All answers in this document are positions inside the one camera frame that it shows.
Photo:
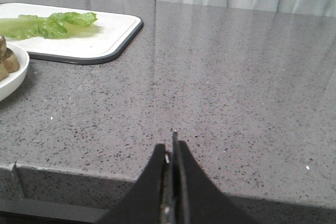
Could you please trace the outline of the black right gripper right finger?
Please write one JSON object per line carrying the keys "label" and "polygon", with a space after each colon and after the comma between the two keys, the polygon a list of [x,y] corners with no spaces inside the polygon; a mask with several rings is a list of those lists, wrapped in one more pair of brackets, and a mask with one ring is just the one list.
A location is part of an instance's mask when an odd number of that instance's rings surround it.
{"label": "black right gripper right finger", "polygon": [[172,143],[176,223],[257,223],[207,177],[177,131]]}

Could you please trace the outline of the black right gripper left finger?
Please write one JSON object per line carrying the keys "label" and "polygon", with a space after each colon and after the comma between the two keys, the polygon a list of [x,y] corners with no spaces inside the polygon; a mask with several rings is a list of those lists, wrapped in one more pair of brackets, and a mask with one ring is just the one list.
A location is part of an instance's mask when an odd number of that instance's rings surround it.
{"label": "black right gripper left finger", "polygon": [[157,144],[136,183],[97,223],[160,223],[164,165],[165,146]]}

